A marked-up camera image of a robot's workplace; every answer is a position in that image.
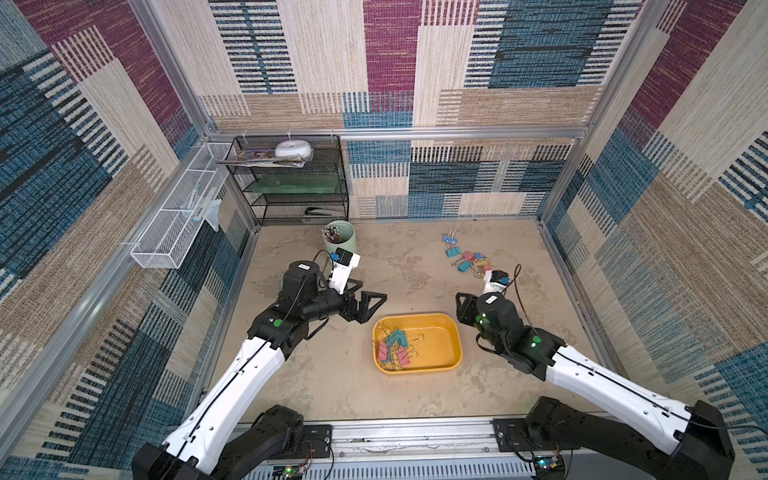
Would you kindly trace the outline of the yellow storage tray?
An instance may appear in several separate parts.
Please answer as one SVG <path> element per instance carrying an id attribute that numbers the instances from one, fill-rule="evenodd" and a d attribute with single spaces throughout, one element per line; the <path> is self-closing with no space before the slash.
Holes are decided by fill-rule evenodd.
<path id="1" fill-rule="evenodd" d="M 395 329 L 408 337 L 410 364 L 390 370 L 377 360 L 377 343 Z M 463 349 L 454 319 L 443 313 L 396 315 L 380 319 L 373 328 L 372 355 L 375 366 L 386 375 L 425 374 L 451 371 L 463 360 Z"/>

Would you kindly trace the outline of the yellow binder clip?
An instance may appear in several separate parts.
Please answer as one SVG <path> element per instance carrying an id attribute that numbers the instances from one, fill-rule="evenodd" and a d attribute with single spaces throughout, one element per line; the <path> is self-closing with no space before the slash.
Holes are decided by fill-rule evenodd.
<path id="1" fill-rule="evenodd" d="M 387 362 L 387 368 L 390 370 L 401 370 L 402 365 L 399 362 L 399 357 L 396 354 L 389 355 L 389 361 Z"/>

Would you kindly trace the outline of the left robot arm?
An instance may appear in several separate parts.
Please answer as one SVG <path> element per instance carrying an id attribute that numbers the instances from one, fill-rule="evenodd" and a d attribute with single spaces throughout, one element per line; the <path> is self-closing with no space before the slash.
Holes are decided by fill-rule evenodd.
<path id="1" fill-rule="evenodd" d="M 365 291 L 352 278 L 359 255 L 338 249 L 329 258 L 328 275 L 313 261 L 289 265 L 277 300 L 255 317 L 235 359 L 207 396 L 161 445 L 146 443 L 136 453 L 134 478 L 242 479 L 263 461 L 299 447 L 303 417 L 280 405 L 245 433 L 233 432 L 267 381 L 314 336 L 312 322 L 325 324 L 339 315 L 364 324 L 386 301 L 386 295 Z"/>

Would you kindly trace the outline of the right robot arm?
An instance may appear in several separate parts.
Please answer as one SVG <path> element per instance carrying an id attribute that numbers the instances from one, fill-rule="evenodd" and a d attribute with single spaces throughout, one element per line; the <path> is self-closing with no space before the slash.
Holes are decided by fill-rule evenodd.
<path id="1" fill-rule="evenodd" d="M 526 417 L 530 443 L 585 447 L 655 479 L 729 478 L 735 450 L 714 406 L 703 401 L 686 405 L 602 367 L 562 338 L 524 324 L 515 305 L 499 292 L 457 294 L 456 314 L 488 342 L 486 352 L 608 414 L 594 416 L 540 397 Z"/>

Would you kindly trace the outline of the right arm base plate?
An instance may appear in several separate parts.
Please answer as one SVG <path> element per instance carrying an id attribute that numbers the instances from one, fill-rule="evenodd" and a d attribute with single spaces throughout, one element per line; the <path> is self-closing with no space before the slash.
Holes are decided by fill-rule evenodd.
<path id="1" fill-rule="evenodd" d="M 514 451 L 519 453 L 535 452 L 556 450 L 557 448 L 566 451 L 579 449 L 579 446 L 546 440 L 539 434 L 530 433 L 527 422 L 523 417 L 493 418 L 491 425 L 494 430 L 494 438 L 498 450 L 503 453 L 513 453 Z"/>

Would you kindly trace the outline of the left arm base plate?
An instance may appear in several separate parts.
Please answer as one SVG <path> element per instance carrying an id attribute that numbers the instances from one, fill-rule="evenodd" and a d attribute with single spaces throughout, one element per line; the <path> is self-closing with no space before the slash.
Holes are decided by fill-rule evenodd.
<path id="1" fill-rule="evenodd" d="M 331 424 L 313 424 L 303 427 L 302 436 L 298 443 L 275 456 L 279 460 L 330 459 L 329 444 L 333 439 Z"/>

